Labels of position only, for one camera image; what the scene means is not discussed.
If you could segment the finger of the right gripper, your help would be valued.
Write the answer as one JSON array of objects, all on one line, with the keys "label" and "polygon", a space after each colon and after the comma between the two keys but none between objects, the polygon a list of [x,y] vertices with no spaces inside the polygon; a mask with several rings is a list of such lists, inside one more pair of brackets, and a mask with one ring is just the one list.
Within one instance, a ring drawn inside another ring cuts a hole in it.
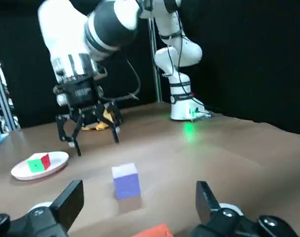
[{"label": "finger of the right gripper", "polygon": [[[72,114],[57,115],[55,117],[55,119],[56,119],[56,124],[57,124],[58,135],[59,135],[60,141],[73,144],[73,146],[76,149],[77,155],[81,156],[81,150],[79,148],[77,136],[78,136],[79,132],[81,131],[82,125],[84,123],[85,114],[79,114],[77,116],[72,115]],[[73,122],[76,123],[76,126],[71,135],[67,135],[65,132],[65,129],[64,129],[64,124],[69,120],[72,120]]]},{"label": "finger of the right gripper", "polygon": [[113,139],[119,143],[118,133],[120,132],[120,125],[123,121],[122,114],[117,107],[115,101],[109,101],[104,104],[97,104],[94,106],[91,114],[97,119],[96,130],[105,130],[109,128],[112,132]]}]

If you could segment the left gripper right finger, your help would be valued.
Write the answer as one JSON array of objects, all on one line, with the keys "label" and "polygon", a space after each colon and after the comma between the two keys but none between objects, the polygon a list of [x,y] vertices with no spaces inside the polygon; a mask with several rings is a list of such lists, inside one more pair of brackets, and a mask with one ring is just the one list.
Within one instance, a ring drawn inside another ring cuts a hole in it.
[{"label": "left gripper right finger", "polygon": [[231,204],[220,204],[205,181],[196,182],[195,207],[200,224],[191,237],[297,237],[295,230],[283,219],[261,215],[256,221],[244,216]]}]

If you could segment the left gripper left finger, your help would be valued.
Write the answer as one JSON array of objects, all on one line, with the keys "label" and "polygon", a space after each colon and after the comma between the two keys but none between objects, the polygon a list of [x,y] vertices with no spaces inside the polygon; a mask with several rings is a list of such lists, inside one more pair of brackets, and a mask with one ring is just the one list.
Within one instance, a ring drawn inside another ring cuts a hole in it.
[{"label": "left gripper left finger", "polygon": [[73,180],[49,206],[34,208],[15,220],[0,213],[0,237],[67,237],[83,206],[83,181]]}]

